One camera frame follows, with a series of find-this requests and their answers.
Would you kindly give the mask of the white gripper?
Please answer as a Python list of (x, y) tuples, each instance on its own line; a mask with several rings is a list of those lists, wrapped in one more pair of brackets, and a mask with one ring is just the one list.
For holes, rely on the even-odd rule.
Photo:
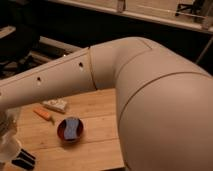
[(10, 130), (17, 128), (21, 108), (0, 110), (0, 139)]

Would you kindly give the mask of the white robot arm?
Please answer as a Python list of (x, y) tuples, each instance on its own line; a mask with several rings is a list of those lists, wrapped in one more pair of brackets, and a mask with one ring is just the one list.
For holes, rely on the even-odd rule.
[(0, 162), (21, 150), (11, 109), (105, 88), (116, 91), (127, 171), (213, 171), (213, 76), (142, 37), (84, 48), (0, 80)]

